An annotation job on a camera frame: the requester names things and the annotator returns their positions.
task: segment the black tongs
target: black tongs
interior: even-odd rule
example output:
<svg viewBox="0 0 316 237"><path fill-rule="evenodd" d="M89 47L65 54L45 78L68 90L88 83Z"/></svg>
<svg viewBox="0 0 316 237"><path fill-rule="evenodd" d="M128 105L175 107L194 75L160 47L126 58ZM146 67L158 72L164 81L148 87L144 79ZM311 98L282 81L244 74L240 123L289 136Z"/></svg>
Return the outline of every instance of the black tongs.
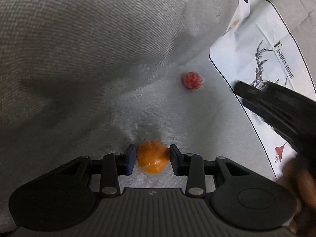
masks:
<svg viewBox="0 0 316 237"><path fill-rule="evenodd" d="M292 146L316 178L316 102L272 82L263 91L240 81L233 89L247 109Z"/></svg>

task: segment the orange ball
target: orange ball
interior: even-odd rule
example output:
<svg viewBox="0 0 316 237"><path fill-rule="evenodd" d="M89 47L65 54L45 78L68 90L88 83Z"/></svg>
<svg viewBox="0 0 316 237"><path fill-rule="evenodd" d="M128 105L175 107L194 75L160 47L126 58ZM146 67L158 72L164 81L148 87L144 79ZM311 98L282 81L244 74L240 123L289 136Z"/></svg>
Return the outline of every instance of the orange ball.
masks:
<svg viewBox="0 0 316 237"><path fill-rule="evenodd" d="M145 141L137 150L138 166L146 173L161 173L169 160L169 148L162 142Z"/></svg>

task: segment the wrapped orange candy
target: wrapped orange candy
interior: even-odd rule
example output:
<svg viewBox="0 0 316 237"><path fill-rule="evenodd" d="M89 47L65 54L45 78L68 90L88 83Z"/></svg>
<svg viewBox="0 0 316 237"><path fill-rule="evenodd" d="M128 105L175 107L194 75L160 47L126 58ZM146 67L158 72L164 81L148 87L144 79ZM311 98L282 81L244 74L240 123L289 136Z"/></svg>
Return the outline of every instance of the wrapped orange candy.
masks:
<svg viewBox="0 0 316 237"><path fill-rule="evenodd" d="M138 166L145 173L161 173L169 160L169 148L162 142L145 141L137 150Z"/></svg>

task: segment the human hand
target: human hand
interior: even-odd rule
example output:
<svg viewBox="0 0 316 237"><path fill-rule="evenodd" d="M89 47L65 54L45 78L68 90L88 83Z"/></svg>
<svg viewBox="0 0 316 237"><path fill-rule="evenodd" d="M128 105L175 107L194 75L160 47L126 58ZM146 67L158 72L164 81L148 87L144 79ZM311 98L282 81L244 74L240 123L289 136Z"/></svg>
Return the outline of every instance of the human hand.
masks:
<svg viewBox="0 0 316 237"><path fill-rule="evenodd" d="M294 220L289 225L289 229L293 233L299 232L300 235L306 237L315 237L316 236L316 224L315 224L315 216L316 216L316 181L312 177L312 175L305 169L302 168L300 162L297 158L288 161L283 170L283 176L278 179L278 183L288 188L297 200L297 209ZM309 224L306 228L302 229L300 225L299 218L302 214L305 214L306 217L306 208L309 208L311 213L308 215L309 221L313 221L314 223Z"/></svg>

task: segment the red candy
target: red candy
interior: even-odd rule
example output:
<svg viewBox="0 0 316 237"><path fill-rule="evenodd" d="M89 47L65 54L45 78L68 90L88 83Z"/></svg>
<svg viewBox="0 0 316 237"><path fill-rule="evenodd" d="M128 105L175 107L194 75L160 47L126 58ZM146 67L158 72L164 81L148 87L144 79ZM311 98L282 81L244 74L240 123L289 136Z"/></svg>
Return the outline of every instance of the red candy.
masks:
<svg viewBox="0 0 316 237"><path fill-rule="evenodd" d="M196 72L186 73L182 77L182 84L189 89L198 89L202 86L202 78Z"/></svg>

